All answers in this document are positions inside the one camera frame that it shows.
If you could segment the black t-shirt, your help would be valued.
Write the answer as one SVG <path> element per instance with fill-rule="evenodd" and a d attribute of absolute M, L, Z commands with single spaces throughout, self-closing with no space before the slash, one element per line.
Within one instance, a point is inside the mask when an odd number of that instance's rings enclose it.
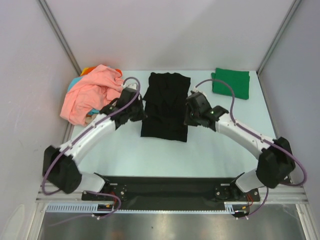
<path fill-rule="evenodd" d="M 180 73 L 155 73 L 148 78 L 143 100 L 147 118 L 142 121 L 141 137 L 187 142 L 186 98 L 191 78 Z"/>

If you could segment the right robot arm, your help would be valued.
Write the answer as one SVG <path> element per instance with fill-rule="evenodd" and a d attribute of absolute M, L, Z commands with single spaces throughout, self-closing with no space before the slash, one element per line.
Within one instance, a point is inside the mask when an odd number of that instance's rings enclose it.
<path fill-rule="evenodd" d="M 261 187 L 274 189 L 283 184 L 285 178 L 296 168 L 289 142 L 280 137 L 272 139 L 241 125 L 231 110 L 220 105 L 211 107 L 201 92 L 192 92 L 186 98 L 184 123 L 188 126 L 202 126 L 229 137 L 256 159 L 257 167 L 237 176 L 230 188 L 231 196 L 242 201 L 249 191 Z"/>

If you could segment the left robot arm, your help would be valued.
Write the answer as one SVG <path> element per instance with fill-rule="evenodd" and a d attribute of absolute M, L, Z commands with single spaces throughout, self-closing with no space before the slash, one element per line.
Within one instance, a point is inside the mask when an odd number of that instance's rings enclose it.
<path fill-rule="evenodd" d="M 115 132 L 127 122 L 146 118 L 139 90 L 126 87 L 119 98 L 100 110 L 95 119 L 75 138 L 59 147 L 48 146 L 44 151 L 42 175 L 58 191 L 71 194 L 76 191 L 93 192 L 100 200 L 110 196 L 111 188 L 98 173 L 80 172 L 79 164 L 90 149 L 103 137 Z"/>

